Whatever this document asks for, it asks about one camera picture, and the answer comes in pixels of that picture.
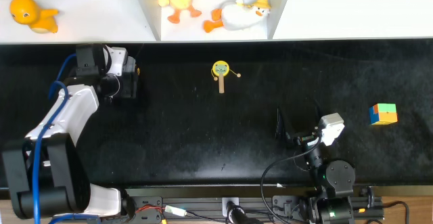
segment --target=black tabletop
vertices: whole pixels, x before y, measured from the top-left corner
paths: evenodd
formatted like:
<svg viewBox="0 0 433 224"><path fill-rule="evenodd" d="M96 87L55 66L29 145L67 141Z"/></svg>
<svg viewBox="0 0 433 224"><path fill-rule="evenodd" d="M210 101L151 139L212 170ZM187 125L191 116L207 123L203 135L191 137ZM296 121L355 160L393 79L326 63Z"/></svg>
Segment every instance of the black tabletop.
<svg viewBox="0 0 433 224"><path fill-rule="evenodd" d="M77 150L93 183L257 184L273 161L300 153L274 140L277 108L303 131L315 103L346 128L325 150L356 167L357 184L433 183L433 40L122 44L141 67L139 98L101 105ZM0 47L0 144L50 109L48 88L73 45ZM210 69L225 60L241 73ZM396 104L398 122L371 126L369 107ZM267 183L310 185L303 158ZM0 187L7 187L3 166Z"/></svg>

